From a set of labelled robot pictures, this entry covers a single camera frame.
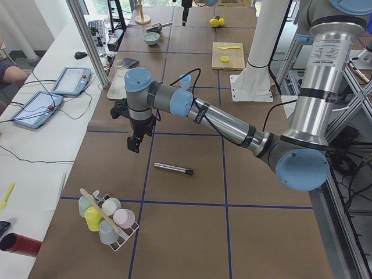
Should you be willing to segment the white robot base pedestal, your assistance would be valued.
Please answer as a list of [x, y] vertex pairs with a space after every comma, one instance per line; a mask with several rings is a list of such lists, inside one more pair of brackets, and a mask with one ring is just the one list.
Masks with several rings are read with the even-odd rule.
[[234, 102], [272, 102], [269, 64], [291, 1], [262, 2], [246, 68], [230, 76]]

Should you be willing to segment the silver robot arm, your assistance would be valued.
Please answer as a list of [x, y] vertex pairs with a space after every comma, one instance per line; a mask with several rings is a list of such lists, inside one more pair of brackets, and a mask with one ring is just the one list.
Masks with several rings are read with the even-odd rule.
[[[189, 9], [192, 7], [192, 4], [194, 2], [195, 1], [193, 1], [193, 0], [182, 0], [181, 1], [181, 6], [183, 7], [182, 26], [186, 25], [187, 19], [188, 19], [188, 14], [189, 14]], [[217, 3], [218, 3], [218, 0], [205, 0], [205, 1], [203, 1], [203, 4], [201, 5], [201, 7], [214, 6]]]
[[301, 2], [297, 33], [313, 43], [289, 129], [281, 135], [260, 131], [187, 90], [155, 81], [141, 67], [126, 73], [126, 97], [114, 104], [110, 114], [114, 119], [129, 119], [133, 135], [127, 146], [133, 152], [139, 151], [145, 135], [152, 135], [153, 111], [161, 110], [209, 126], [233, 144], [251, 150], [288, 188], [311, 191], [328, 177], [326, 128], [351, 47], [365, 32], [370, 15], [370, 1]]

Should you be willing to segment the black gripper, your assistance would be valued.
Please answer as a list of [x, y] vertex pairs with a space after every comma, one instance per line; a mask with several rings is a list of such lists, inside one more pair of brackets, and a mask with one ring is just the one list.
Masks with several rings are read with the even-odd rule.
[[156, 124], [156, 119], [150, 109], [144, 111], [135, 111], [130, 109], [126, 99], [116, 101], [110, 110], [112, 119], [117, 119], [123, 116], [129, 119], [133, 135], [127, 138], [128, 150], [139, 153], [140, 144], [144, 136], [152, 136], [153, 128]]

